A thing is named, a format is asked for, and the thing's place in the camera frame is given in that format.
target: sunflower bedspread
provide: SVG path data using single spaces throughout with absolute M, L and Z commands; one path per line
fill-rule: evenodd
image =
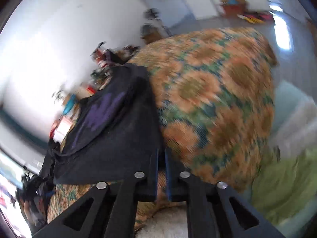
M 162 133 L 173 154 L 204 181 L 238 191 L 255 177 L 274 116 L 267 40 L 253 28 L 207 29 L 151 43 L 130 60 L 151 75 Z M 135 229 L 168 203 L 141 202 Z M 92 185 L 57 185 L 48 222 Z

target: floral fabric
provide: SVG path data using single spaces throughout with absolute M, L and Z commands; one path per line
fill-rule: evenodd
M 267 40 L 253 28 L 208 29 L 151 43 L 129 62 L 151 75 L 162 133 L 173 155 L 202 180 L 245 189 L 257 173 L 274 116 Z M 163 206 L 139 203 L 136 228 Z M 54 219 L 91 186 L 57 185 Z

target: sunflower print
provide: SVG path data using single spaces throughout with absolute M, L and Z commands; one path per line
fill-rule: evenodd
M 162 134 L 172 154 L 209 183 L 243 191 L 258 172 L 274 118 L 267 39 L 253 28 L 207 29 L 148 44 L 129 62 L 147 67 Z M 57 185 L 48 221 L 92 185 Z M 140 202 L 135 230 L 169 203 L 159 173 L 158 200 Z

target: black cloth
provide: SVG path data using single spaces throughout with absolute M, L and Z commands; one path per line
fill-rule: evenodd
M 42 172 L 55 162 L 54 183 L 121 180 L 148 166 L 151 153 L 162 150 L 147 70 L 130 63 L 111 70 L 109 84 L 80 101 L 80 116 L 64 149 L 50 141 Z

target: purple print on shirt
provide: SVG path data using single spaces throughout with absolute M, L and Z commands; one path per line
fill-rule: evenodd
M 115 109 L 119 105 L 121 98 L 125 95 L 125 92 L 119 93 L 117 97 L 111 100 L 111 93 L 105 94 L 102 99 L 100 105 L 92 105 L 89 112 L 86 115 L 86 118 L 79 128 L 77 135 L 74 139 L 72 149 L 75 148 L 79 134 L 81 130 L 85 128 L 90 128 L 91 131 L 95 131 L 98 127 L 100 127 L 104 122 L 106 122 L 109 117 L 114 113 Z

